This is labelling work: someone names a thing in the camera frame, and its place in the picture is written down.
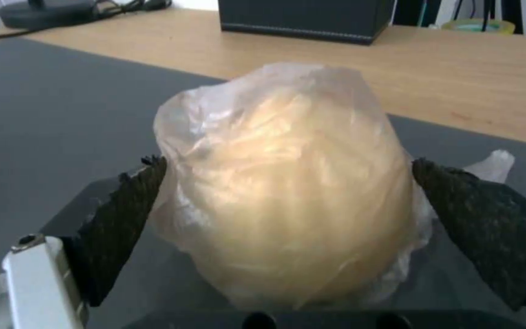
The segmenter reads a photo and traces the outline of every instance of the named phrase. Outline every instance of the dough in plastic bag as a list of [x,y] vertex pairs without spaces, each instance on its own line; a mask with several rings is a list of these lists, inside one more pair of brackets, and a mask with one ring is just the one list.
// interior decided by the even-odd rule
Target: dough in plastic bag
[[268,65],[178,94],[154,131],[150,217],[236,306],[358,292],[416,243],[409,158],[356,71]]

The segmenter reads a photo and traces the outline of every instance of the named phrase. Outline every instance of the plastic wrap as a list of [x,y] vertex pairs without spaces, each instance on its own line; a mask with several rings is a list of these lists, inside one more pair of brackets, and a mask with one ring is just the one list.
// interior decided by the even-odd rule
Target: plastic wrap
[[434,216],[359,72],[272,64],[159,108],[150,220],[239,308],[375,302]]

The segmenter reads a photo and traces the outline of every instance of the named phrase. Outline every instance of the black storage box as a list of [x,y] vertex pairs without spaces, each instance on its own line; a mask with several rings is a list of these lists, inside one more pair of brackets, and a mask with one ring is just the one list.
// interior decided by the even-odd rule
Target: black storage box
[[219,0],[223,31],[371,44],[395,0]]

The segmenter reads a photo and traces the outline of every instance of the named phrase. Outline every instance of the wooden desk surface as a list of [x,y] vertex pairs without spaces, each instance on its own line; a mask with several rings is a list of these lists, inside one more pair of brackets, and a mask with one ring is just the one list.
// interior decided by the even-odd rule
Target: wooden desk surface
[[370,47],[222,33],[218,13],[169,9],[30,39],[231,79],[272,62],[351,67],[389,113],[526,141],[526,37],[389,27]]

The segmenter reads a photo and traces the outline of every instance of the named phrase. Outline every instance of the gray cutting mat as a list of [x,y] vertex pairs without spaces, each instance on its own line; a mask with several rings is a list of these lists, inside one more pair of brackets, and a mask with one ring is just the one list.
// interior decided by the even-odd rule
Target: gray cutting mat
[[[0,42],[0,260],[17,237],[44,226],[91,181],[158,151],[152,121],[178,91],[219,80],[103,58],[29,40]],[[526,196],[526,143],[392,117],[407,150],[464,166],[504,148],[509,183]],[[511,316],[436,225],[407,283],[382,306],[476,308]],[[147,228],[89,327],[114,328],[152,310],[227,308],[187,256]]]

